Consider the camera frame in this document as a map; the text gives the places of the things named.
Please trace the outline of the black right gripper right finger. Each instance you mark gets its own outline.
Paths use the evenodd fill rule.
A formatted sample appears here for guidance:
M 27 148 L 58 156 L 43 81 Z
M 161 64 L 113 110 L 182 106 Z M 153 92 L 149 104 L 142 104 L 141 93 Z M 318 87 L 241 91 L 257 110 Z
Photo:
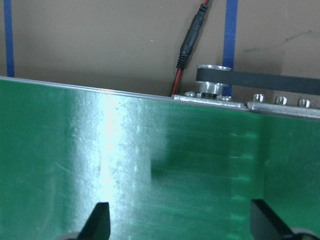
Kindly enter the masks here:
M 250 231 L 255 240 L 294 240 L 295 234 L 263 199 L 252 199 Z

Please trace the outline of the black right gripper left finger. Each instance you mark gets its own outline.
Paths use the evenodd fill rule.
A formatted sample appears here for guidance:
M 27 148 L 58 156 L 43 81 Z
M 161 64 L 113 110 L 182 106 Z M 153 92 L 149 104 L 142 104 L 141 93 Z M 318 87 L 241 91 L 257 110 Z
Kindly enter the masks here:
M 78 240 L 108 240 L 111 235 L 110 207 L 108 202 L 98 202 L 93 208 Z

